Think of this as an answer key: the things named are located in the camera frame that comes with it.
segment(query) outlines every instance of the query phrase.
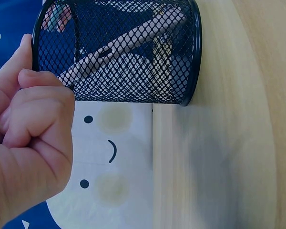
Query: wooden table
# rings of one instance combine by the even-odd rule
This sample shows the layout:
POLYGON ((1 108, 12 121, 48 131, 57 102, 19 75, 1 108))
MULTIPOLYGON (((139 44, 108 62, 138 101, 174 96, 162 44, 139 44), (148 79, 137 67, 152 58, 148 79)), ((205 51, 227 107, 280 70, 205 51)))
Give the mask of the wooden table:
POLYGON ((286 229, 286 0, 197 0, 188 107, 154 106, 155 229, 286 229))

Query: black mesh pencil holder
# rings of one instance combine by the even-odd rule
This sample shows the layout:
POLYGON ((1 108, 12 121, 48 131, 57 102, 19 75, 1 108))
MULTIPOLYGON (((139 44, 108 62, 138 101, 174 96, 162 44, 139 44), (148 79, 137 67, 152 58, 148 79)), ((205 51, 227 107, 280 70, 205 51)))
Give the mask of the black mesh pencil holder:
POLYGON ((33 31, 33 70, 77 100, 188 105, 202 28, 194 0, 48 0, 33 31))

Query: black dot eye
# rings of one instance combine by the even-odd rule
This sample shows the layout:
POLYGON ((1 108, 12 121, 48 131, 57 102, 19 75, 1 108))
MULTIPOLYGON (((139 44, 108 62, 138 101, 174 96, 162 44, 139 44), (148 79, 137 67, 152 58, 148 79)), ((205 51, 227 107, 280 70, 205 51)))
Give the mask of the black dot eye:
POLYGON ((88 180, 81 180, 81 187, 82 187, 82 188, 87 188, 87 187, 89 187, 89 182, 88 182, 88 180))
POLYGON ((84 122, 85 122, 85 123, 92 123, 92 121, 93 121, 93 118, 92 118, 92 116, 90 116, 90 115, 88 115, 88 116, 86 116, 86 117, 84 118, 84 122))

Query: smile mark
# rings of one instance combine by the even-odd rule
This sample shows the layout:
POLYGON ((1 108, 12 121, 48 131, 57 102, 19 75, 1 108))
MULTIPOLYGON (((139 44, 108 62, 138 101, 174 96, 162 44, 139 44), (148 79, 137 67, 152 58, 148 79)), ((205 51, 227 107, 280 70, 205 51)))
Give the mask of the smile mark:
POLYGON ((113 143, 113 141, 108 140, 108 142, 113 146, 113 156, 112 156, 112 158, 109 160, 109 163, 111 163, 111 162, 114 160, 115 156, 116 156, 116 151, 117 151, 117 149, 116 149, 116 145, 115 145, 115 143, 113 143))

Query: white cartoon character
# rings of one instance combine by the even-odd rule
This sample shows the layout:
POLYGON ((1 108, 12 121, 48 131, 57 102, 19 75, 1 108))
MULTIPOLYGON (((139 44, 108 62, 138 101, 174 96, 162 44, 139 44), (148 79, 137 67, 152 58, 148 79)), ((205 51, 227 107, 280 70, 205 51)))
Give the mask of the white cartoon character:
POLYGON ((152 106, 76 102, 73 168, 47 200, 62 229, 152 227, 152 106))

